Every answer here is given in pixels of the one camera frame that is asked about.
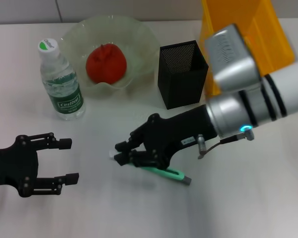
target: plastic bottle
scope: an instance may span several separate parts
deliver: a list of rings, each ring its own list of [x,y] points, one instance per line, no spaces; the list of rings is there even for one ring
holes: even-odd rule
[[[61,54],[54,39],[44,39],[39,45],[41,77],[57,115],[65,120],[76,119],[85,112],[76,72]]]

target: white tabletop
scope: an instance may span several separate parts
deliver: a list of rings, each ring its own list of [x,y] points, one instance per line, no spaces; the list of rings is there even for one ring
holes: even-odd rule
[[[200,21],[148,22],[162,45],[198,39]],[[281,19],[298,56],[298,19]],[[152,77],[86,97],[75,121],[57,118],[40,81],[37,43],[73,24],[0,25],[0,148],[19,134],[54,132],[71,150],[39,152],[39,176],[80,173],[60,196],[21,198],[0,186],[0,238],[298,238],[298,114],[254,130],[198,161],[196,146],[171,165],[190,186],[108,159],[152,113],[167,111]],[[208,142],[214,144],[217,139]]]

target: red tomato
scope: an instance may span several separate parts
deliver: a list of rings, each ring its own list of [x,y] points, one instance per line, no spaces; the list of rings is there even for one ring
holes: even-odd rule
[[[87,75],[95,83],[113,84],[124,76],[126,69],[126,58],[114,44],[101,45],[88,56],[86,62]]]

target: yellow plastic bin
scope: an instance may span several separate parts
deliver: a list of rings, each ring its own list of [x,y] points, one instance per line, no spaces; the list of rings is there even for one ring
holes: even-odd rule
[[[203,17],[200,48],[208,61],[204,40],[235,23],[251,50],[261,75],[294,62],[295,55],[286,39],[270,0],[202,0]],[[221,93],[209,70],[206,97]]]

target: clear glass bowl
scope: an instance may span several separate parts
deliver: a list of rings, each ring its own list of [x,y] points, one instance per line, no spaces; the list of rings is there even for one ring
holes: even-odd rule
[[[127,71],[114,84],[94,83],[86,73],[89,54],[101,44],[117,45],[127,60]],[[125,88],[133,79],[154,70],[158,62],[159,42],[152,31],[133,18],[126,16],[95,16],[76,24],[59,41],[62,54],[77,72],[83,90],[96,89],[104,84]]]

